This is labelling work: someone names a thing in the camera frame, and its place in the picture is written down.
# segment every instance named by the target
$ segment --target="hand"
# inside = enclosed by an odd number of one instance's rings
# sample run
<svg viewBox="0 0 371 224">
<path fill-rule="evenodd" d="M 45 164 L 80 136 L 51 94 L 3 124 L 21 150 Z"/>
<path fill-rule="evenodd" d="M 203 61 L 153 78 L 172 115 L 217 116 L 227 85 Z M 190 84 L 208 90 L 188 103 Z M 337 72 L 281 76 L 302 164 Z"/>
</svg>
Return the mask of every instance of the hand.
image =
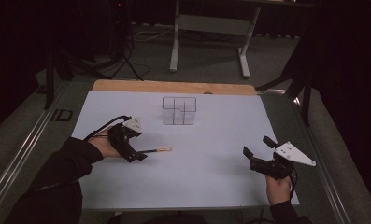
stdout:
<svg viewBox="0 0 371 224">
<path fill-rule="evenodd" d="M 95 137 L 92 137 L 89 139 L 89 143 L 97 147 L 98 150 L 100 150 L 101 154 L 103 154 L 103 157 L 121 157 L 119 152 L 109 143 L 108 140 L 108 130 L 111 129 L 112 126 L 107 127 L 100 133 L 98 133 Z"/>
<path fill-rule="evenodd" d="M 271 176 L 266 176 L 266 194 L 271 205 L 289 201 L 290 191 L 291 179 L 289 176 L 278 180 Z"/>
</svg>

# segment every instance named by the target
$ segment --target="person's right arm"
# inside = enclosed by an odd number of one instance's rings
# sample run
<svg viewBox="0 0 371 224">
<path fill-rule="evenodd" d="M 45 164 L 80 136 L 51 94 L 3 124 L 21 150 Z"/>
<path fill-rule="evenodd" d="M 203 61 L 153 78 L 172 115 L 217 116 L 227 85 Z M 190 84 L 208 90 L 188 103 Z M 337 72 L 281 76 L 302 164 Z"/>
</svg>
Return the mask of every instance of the person's right arm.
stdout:
<svg viewBox="0 0 371 224">
<path fill-rule="evenodd" d="M 274 179 L 266 176 L 266 194 L 271 204 L 270 212 L 278 224 L 311 224 L 307 217 L 299 217 L 290 200 L 291 179 Z"/>
</svg>

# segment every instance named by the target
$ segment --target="white metal table leg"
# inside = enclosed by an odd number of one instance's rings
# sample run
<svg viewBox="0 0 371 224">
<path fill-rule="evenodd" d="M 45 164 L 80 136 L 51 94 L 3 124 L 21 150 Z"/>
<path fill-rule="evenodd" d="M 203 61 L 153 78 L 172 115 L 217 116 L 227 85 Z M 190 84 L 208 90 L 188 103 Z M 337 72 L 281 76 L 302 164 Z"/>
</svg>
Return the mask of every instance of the white metal table leg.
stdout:
<svg viewBox="0 0 371 224">
<path fill-rule="evenodd" d="M 246 43 L 244 44 L 243 48 L 238 49 L 238 56 L 240 59 L 240 64 L 241 64 L 241 70 L 243 73 L 243 77 L 250 77 L 250 70 L 249 70 L 249 64 L 247 63 L 247 58 L 246 58 L 246 52 L 247 48 L 249 47 L 249 43 L 251 41 L 252 33 L 254 32 L 255 25 L 257 23 L 258 15 L 261 11 L 260 7 L 255 8 L 254 11 L 254 16 L 252 18 L 252 21 L 250 22 L 250 28 L 249 31 L 247 32 L 246 36 Z"/>
<path fill-rule="evenodd" d="M 174 44 L 173 51 L 171 52 L 170 72 L 177 72 L 178 64 L 178 33 L 179 33 L 179 0 L 176 1 L 176 18 L 174 19 Z"/>
</svg>

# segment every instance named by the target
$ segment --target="person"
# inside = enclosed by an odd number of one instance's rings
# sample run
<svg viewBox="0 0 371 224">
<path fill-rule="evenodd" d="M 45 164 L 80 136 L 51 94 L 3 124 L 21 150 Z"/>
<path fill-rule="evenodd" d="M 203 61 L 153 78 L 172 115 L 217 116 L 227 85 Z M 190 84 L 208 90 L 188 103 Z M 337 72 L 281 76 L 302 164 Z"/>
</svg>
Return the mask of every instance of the person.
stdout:
<svg viewBox="0 0 371 224">
<path fill-rule="evenodd" d="M 107 135 L 107 129 L 98 135 Z M 69 137 L 59 151 L 52 153 L 28 190 L 16 201 L 5 223 L 78 224 L 82 194 L 78 180 L 92 171 L 92 164 L 121 155 L 106 137 L 88 141 Z M 291 180 L 266 177 L 266 193 L 277 223 L 311 223 L 298 217 L 290 203 Z"/>
</svg>

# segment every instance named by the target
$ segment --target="black jacket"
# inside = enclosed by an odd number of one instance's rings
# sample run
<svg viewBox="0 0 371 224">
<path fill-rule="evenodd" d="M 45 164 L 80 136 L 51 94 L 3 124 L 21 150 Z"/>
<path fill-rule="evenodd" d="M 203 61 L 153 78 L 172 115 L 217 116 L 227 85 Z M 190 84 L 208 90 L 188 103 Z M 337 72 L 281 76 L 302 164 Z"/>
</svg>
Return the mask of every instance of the black jacket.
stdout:
<svg viewBox="0 0 371 224">
<path fill-rule="evenodd" d="M 5 223 L 78 224 L 82 209 L 78 180 L 102 159 L 92 144 L 68 138 L 59 151 L 50 155 Z M 311 223 L 306 217 L 298 218 L 290 202 L 272 206 L 271 212 L 277 223 Z"/>
</svg>

